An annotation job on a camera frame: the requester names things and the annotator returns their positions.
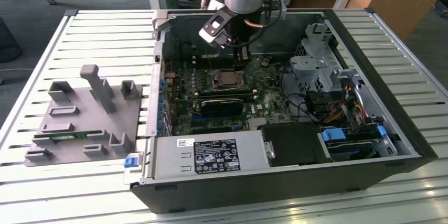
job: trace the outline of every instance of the circuit board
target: circuit board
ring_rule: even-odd
[[[179,63],[173,79],[171,108],[174,135],[206,134],[257,130],[250,119],[258,122],[291,122],[291,112],[279,86],[283,64],[270,64],[270,59],[254,56],[243,71],[238,71],[239,86],[234,89],[254,92],[254,100],[245,102],[243,112],[237,116],[207,118],[199,113],[202,100],[197,99],[199,90],[219,89],[214,78],[217,72],[229,69],[197,69],[190,62]]]

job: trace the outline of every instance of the blue latch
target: blue latch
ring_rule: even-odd
[[[125,159],[126,168],[138,167],[138,166],[139,166],[139,157],[127,157]]]
[[[378,131],[381,132],[382,137],[387,136],[386,129],[385,129],[385,127],[382,125],[378,127]]]
[[[322,132],[322,138],[325,139],[325,141],[345,140],[345,139],[347,139],[345,131],[343,131],[342,128],[326,129]]]
[[[327,134],[327,132],[322,132],[322,139],[325,139],[325,142],[327,142],[330,140],[330,136]]]

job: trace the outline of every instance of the gray fixture base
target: gray fixture base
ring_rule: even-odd
[[[26,166],[126,158],[135,151],[142,85],[125,81],[111,87],[114,113],[106,112],[91,88],[73,89],[67,82],[54,86],[50,92],[63,91],[66,99],[50,103]]]

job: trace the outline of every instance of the green circuit board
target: green circuit board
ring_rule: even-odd
[[[173,87],[174,135],[191,135],[218,132],[249,131],[249,120],[265,118],[267,123],[291,122],[291,112],[279,87],[283,64],[267,64],[269,59],[255,56],[241,71],[246,87],[257,89],[255,101],[246,102],[238,116],[205,118],[199,113],[201,101],[194,98],[198,90],[214,89],[213,70],[197,70],[189,63],[178,71],[178,82]],[[206,81],[195,82],[195,76],[206,71]]]

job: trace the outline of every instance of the power supply label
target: power supply label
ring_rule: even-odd
[[[241,170],[237,140],[195,142],[195,172],[223,173]]]

